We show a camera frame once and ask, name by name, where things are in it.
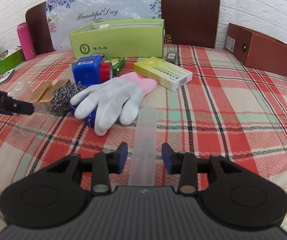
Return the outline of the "light green storage box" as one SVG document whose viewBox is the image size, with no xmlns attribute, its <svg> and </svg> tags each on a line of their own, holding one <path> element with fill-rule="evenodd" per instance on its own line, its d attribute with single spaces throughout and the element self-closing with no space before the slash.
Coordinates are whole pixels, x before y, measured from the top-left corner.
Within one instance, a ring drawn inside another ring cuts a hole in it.
<svg viewBox="0 0 287 240">
<path fill-rule="evenodd" d="M 129 19 L 91 23 L 69 34 L 75 58 L 162 57 L 163 19 Z"/>
</svg>

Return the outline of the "steel wool scrubber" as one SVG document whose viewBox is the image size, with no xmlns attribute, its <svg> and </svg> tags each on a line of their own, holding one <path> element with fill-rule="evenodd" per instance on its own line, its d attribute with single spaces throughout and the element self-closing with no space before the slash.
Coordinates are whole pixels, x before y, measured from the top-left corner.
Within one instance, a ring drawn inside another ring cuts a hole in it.
<svg viewBox="0 0 287 240">
<path fill-rule="evenodd" d="M 69 83 L 56 89 L 49 107 L 50 113 L 55 116 L 65 116 L 70 111 L 70 99 L 85 88 L 86 86 L 80 83 Z"/>
</svg>

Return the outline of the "white and pink glove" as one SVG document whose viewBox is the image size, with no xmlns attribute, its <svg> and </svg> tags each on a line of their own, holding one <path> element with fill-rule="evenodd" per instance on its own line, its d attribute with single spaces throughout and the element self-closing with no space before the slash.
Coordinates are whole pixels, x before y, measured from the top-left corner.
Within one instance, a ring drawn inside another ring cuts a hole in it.
<svg viewBox="0 0 287 240">
<path fill-rule="evenodd" d="M 130 125 L 137 118 L 144 97 L 157 84 L 154 79 L 130 72 L 87 87 L 74 95 L 70 104 L 76 107 L 74 116 L 79 120 L 96 110 L 94 130 L 101 137 L 116 121 L 124 126 Z"/>
</svg>

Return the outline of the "white wireless charger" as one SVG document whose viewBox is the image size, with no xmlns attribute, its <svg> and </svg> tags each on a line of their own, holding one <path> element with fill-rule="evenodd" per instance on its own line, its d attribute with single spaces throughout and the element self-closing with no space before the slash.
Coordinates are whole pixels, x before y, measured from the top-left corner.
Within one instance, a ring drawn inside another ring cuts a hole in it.
<svg viewBox="0 0 287 240">
<path fill-rule="evenodd" d="M 15 69 L 11 69 L 8 70 L 7 72 L 5 72 L 2 77 L 0 78 L 0 85 L 6 83 L 7 81 L 9 81 L 9 79 L 12 77 L 12 75 L 14 74 Z"/>
</svg>

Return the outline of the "pink thermos bottle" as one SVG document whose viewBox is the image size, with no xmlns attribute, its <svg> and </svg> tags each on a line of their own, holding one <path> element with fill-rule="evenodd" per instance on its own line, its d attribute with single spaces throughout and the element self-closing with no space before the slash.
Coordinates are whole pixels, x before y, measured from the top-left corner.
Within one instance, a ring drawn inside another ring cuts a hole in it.
<svg viewBox="0 0 287 240">
<path fill-rule="evenodd" d="M 26 61 L 30 61 L 36 57 L 35 48 L 32 42 L 29 26 L 26 22 L 17 26 L 17 34 Z"/>
</svg>

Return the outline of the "yellow medicine box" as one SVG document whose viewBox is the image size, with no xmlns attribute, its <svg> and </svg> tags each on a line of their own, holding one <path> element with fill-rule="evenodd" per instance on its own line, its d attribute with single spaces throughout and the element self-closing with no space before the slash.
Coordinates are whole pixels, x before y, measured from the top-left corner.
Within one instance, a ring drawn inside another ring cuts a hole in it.
<svg viewBox="0 0 287 240">
<path fill-rule="evenodd" d="M 159 85 L 175 91 L 192 80 L 192 72 L 157 57 L 150 57 L 134 63 L 134 71 L 154 79 Z"/>
</svg>

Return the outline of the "translucent plastic tube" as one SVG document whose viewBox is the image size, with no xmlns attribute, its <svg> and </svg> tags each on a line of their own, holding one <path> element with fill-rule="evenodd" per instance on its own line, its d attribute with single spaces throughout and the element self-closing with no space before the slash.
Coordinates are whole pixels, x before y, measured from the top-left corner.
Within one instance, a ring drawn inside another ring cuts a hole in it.
<svg viewBox="0 0 287 240">
<path fill-rule="evenodd" d="M 130 164 L 130 186 L 154 186 L 156 160 L 156 109 L 139 111 Z"/>
</svg>

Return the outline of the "floral Beautiful Day pillow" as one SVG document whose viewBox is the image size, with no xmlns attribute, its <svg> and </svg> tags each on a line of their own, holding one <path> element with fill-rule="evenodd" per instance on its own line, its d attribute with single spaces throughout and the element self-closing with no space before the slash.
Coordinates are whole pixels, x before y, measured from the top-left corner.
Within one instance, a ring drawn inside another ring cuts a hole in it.
<svg viewBox="0 0 287 240">
<path fill-rule="evenodd" d="M 71 49 L 69 34 L 90 23 L 161 18 L 161 0 L 47 0 L 45 14 L 55 51 Z"/>
</svg>

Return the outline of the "dark green tray box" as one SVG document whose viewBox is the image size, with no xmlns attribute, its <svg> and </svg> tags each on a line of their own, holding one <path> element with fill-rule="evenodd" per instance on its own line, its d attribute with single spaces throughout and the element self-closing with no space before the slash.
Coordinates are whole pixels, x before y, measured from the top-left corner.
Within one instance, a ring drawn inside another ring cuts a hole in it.
<svg viewBox="0 0 287 240">
<path fill-rule="evenodd" d="M 11 70 L 25 61 L 22 49 L 15 49 L 13 53 L 9 53 L 9 50 L 0 54 L 0 75 L 4 74 L 8 70 Z"/>
</svg>

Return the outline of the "clear plastic cup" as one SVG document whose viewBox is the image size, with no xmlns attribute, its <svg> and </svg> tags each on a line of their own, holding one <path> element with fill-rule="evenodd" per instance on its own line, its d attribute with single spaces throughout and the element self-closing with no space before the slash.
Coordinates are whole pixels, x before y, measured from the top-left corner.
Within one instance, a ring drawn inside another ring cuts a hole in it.
<svg viewBox="0 0 287 240">
<path fill-rule="evenodd" d="M 19 101 L 34 102 L 35 97 L 27 81 L 18 81 L 14 83 L 7 92 L 11 98 Z"/>
</svg>

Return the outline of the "blue packet under glove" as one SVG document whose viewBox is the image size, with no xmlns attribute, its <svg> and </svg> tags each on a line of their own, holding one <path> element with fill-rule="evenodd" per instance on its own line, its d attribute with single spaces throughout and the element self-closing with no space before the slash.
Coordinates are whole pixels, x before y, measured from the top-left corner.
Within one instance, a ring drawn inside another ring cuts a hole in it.
<svg viewBox="0 0 287 240">
<path fill-rule="evenodd" d="M 77 106 L 69 105 L 69 109 L 70 109 L 71 114 L 75 116 L 75 111 L 77 109 Z M 98 108 L 96 107 L 88 116 L 86 116 L 84 119 L 81 120 L 89 128 L 94 128 L 95 126 L 95 116 L 96 116 L 97 109 Z"/>
</svg>

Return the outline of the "green soap pack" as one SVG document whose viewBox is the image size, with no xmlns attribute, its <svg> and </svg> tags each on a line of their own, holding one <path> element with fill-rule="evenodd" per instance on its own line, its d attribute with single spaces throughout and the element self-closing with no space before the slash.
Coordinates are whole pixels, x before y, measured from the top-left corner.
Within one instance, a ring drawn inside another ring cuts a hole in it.
<svg viewBox="0 0 287 240">
<path fill-rule="evenodd" d="M 126 64 L 124 57 L 105 57 L 103 61 L 112 64 L 113 77 L 118 76 Z"/>
</svg>

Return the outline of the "red tape roll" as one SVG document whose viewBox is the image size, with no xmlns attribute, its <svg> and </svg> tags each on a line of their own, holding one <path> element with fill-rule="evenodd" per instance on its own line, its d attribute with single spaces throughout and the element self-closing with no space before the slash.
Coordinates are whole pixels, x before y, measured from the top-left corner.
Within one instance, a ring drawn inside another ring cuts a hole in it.
<svg viewBox="0 0 287 240">
<path fill-rule="evenodd" d="M 113 78 L 113 68 L 111 62 L 103 62 L 100 64 L 99 76 L 101 83 Z"/>
</svg>

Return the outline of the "dark brown wooden headboard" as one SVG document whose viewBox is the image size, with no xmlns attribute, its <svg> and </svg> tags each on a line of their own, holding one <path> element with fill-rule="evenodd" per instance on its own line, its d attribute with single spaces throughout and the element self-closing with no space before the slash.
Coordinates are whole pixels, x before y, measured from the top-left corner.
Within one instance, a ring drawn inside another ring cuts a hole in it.
<svg viewBox="0 0 287 240">
<path fill-rule="evenodd" d="M 45 14 L 46 3 L 26 12 L 36 53 L 54 51 Z M 161 15 L 171 44 L 214 48 L 216 44 L 220 0 L 161 0 Z"/>
</svg>

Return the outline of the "blue plastic box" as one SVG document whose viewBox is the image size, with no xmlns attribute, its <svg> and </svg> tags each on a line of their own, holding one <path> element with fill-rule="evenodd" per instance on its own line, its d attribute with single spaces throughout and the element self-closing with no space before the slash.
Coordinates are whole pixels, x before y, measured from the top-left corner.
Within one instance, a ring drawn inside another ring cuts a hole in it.
<svg viewBox="0 0 287 240">
<path fill-rule="evenodd" d="M 101 55 L 81 57 L 78 59 L 72 66 L 75 83 L 85 87 L 102 83 L 100 78 L 101 63 Z"/>
</svg>

